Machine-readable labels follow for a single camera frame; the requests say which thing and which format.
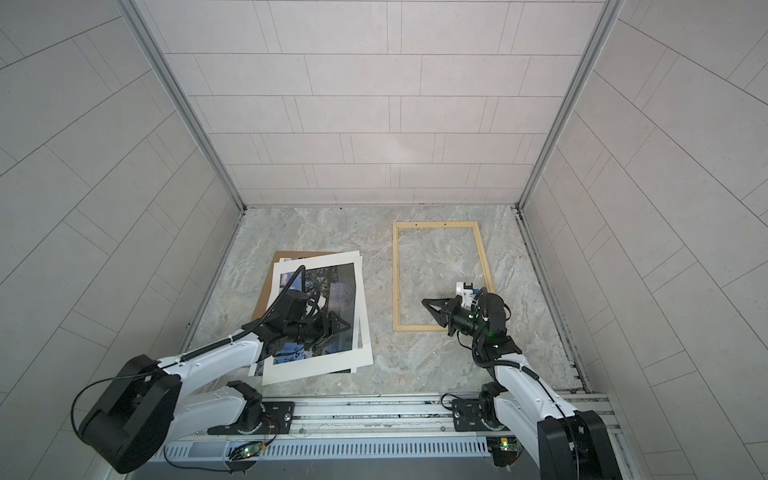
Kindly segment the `brown cardboard backing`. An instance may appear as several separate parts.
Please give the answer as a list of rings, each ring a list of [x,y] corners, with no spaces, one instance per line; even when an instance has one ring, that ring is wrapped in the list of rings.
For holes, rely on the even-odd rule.
[[[296,260],[305,259],[311,257],[318,257],[323,255],[329,255],[329,252],[311,252],[311,251],[276,251],[272,258],[272,265],[270,266],[266,279],[263,284],[263,288],[259,295],[258,301],[254,308],[251,320],[258,320],[267,310],[269,305],[269,298],[272,292],[272,278],[274,265],[279,263],[281,259]]]

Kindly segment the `aluminium corner post left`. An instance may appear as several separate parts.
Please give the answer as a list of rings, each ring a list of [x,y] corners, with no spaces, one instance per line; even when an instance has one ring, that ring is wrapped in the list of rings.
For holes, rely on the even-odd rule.
[[[208,135],[204,131],[199,117],[192,108],[192,104],[183,92],[181,85],[174,76],[158,43],[149,31],[141,12],[137,8],[136,2],[131,0],[116,0],[115,3],[127,23],[129,30],[156,73],[161,86],[165,89],[170,100],[176,107],[192,138],[195,140],[204,157],[222,181],[225,189],[228,191],[230,197],[240,211],[240,214],[243,215],[246,211],[244,202],[221,162],[219,155],[215,151]]]

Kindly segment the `left green circuit board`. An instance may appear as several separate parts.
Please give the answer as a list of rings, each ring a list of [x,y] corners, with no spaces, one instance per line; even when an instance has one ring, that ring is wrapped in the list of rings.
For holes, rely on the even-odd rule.
[[[228,456],[228,461],[238,462],[259,457],[266,449],[265,443],[260,441],[248,442],[235,447]]]

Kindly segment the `right green circuit board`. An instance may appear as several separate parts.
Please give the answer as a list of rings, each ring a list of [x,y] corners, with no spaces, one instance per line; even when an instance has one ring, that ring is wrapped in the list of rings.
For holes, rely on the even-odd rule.
[[[488,437],[488,451],[495,467],[510,467],[522,455],[524,447],[515,437]]]

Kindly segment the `green circuit board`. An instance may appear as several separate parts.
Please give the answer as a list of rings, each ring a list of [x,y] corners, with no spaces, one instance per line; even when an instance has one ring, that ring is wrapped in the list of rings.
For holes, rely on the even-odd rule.
[[[495,467],[510,467],[522,455],[524,447],[515,437],[488,437],[488,451]]]
[[[266,449],[265,443],[260,441],[248,442],[235,447],[228,456],[228,461],[238,462],[259,457]]]

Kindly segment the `landscape photo print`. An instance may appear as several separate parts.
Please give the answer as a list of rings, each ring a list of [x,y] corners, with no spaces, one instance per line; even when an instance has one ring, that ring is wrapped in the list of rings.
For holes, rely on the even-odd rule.
[[[335,354],[348,353],[356,348],[356,342],[358,341],[355,332],[357,283],[353,264],[347,263],[316,269],[303,269],[299,273],[282,273],[279,275],[278,286],[279,290],[275,299],[281,298],[289,290],[298,290],[313,298],[317,298],[321,311],[333,311],[350,323],[352,325],[352,347],[323,348],[322,345],[327,338],[314,347],[301,347],[288,343],[280,351],[262,350],[259,359],[259,370],[263,370],[267,366],[273,367],[301,363]],[[271,310],[271,305],[275,299],[270,303],[265,313]]]

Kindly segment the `aluminium corner post right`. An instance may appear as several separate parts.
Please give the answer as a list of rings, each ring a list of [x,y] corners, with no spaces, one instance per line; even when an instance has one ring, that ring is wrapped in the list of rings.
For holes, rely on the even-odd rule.
[[[555,120],[545,138],[542,150],[534,164],[531,176],[525,185],[519,202],[517,203],[517,209],[519,211],[523,211],[531,202],[534,190],[542,178],[547,162],[553,154],[556,144],[575,108],[584,86],[587,83],[589,75],[596,64],[601,49],[610,34],[611,28],[616,22],[621,6],[622,1],[620,0],[608,0],[602,7],[600,15],[597,18],[597,23],[570,81],[566,95],[563,98]]]

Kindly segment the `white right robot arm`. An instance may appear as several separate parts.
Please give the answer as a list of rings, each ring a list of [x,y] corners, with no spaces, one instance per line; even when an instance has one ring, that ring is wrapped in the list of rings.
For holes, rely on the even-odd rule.
[[[457,431],[491,433],[495,466],[528,453],[543,479],[621,478],[603,420],[567,402],[531,368],[507,332],[511,310],[499,295],[462,283],[454,297],[422,304],[449,335],[470,339],[473,362],[492,378],[478,397],[453,396],[447,408]]]

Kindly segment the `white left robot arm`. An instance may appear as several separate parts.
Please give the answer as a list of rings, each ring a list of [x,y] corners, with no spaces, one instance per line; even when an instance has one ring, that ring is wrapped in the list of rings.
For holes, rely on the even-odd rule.
[[[130,359],[116,376],[104,379],[105,391],[72,427],[121,474],[195,432],[275,435],[279,421],[248,383],[230,381],[209,393],[201,387],[273,356],[288,343],[323,347],[352,327],[318,299],[283,290],[259,319],[228,337],[177,356]]]

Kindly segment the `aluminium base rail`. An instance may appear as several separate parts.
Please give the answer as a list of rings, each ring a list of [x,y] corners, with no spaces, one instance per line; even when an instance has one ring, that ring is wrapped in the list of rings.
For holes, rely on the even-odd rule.
[[[606,425],[625,478],[634,463],[604,394],[567,394],[563,399],[597,413]],[[478,394],[418,394],[350,397],[291,397],[270,399],[271,416],[280,423],[264,452],[250,462],[363,460],[392,458],[481,458],[488,451],[489,432],[457,431],[448,405],[453,396]]]

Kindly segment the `white mat board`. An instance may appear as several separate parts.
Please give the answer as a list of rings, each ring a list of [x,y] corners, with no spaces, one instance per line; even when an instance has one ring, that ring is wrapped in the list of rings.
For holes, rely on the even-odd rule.
[[[291,363],[280,366],[267,366],[263,369],[262,383],[264,385],[298,380],[302,378],[328,374],[338,371],[354,371],[358,367],[373,363],[372,344],[370,337],[365,289],[362,276],[362,256],[358,251],[335,253],[305,259],[285,260],[274,265],[272,292],[269,305],[277,296],[279,290],[279,275],[287,272],[299,273],[303,269],[316,269],[351,263],[355,269],[357,283],[355,332],[358,341],[356,348],[348,353],[335,354],[301,363]]]

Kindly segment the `light wooden picture frame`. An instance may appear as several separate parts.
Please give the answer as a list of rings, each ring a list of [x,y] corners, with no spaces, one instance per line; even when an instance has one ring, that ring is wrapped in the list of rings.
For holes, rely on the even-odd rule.
[[[483,271],[485,286],[490,293],[495,292],[494,282],[492,280],[490,266],[487,260],[486,251],[482,236],[476,221],[414,221],[414,222],[395,222],[393,224],[392,247],[393,247],[393,330],[396,332],[441,332],[442,328],[436,324],[408,324],[401,323],[400,315],[400,274],[399,274],[399,234],[404,229],[470,229],[473,232],[480,264]]]

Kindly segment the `aluminium corner post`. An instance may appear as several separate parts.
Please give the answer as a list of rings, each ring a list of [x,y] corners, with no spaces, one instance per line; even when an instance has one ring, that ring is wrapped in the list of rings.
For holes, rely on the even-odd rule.
[[[115,3],[127,23],[129,30],[156,73],[161,86],[165,89],[170,100],[176,107],[192,138],[195,140],[204,157],[222,181],[225,189],[228,191],[230,197],[240,211],[240,214],[243,215],[246,211],[244,202],[221,162],[219,155],[215,151],[208,135],[204,131],[199,117],[192,108],[192,104],[183,92],[181,85],[174,76],[158,43],[149,31],[141,12],[137,8],[136,2],[131,0],[116,0]]]
[[[622,1],[620,0],[608,0],[602,7],[600,15],[597,18],[597,23],[570,81],[566,95],[563,98],[555,120],[545,138],[542,150],[534,164],[531,176],[525,185],[519,202],[517,203],[517,209],[519,211],[523,211],[531,202],[534,190],[542,178],[547,162],[553,154],[556,144],[575,108],[584,86],[587,83],[589,75],[596,64],[601,49],[610,34],[611,28],[616,22],[621,6]]]

